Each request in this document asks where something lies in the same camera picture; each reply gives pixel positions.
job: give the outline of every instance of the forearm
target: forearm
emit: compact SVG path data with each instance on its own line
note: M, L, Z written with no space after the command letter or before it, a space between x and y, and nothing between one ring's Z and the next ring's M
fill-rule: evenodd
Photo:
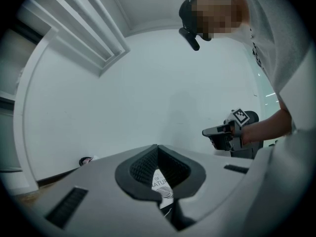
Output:
M247 142L256 142L276 139L289 133L291 129L291 115L281 109L266 120L245 126L242 129L242 136Z

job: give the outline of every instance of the ceiling molding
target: ceiling molding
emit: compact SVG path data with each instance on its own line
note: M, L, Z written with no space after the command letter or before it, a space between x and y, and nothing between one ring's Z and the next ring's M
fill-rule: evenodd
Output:
M129 18L128 18L126 12L125 12L125 10L123 9L122 5L120 4L119 0L114 0L114 1L115 1L115 3L117 4L119 10L121 11L121 13L122 13L122 15L123 15L123 18L124 18L124 20L125 20L126 23L127 23L128 28L129 28L130 30L132 30L132 29L133 29L132 24L130 23L130 20L129 20Z

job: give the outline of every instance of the fingerprint-like line pattern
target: fingerprint-like line pattern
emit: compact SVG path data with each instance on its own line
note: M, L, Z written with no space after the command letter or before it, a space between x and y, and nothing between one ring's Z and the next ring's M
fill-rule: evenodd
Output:
M163 198L167 198L167 199L173 198L172 189L167 186L162 186L156 191L159 192Z

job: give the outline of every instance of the man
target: man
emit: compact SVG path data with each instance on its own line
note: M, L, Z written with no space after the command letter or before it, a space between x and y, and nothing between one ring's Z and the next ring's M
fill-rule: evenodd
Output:
M249 27L253 54L268 77L280 110L270 118L243 127L242 142L275 139L289 133L291 115L279 93L303 60L311 38L287 0L185 0L179 16L188 34L210 40Z

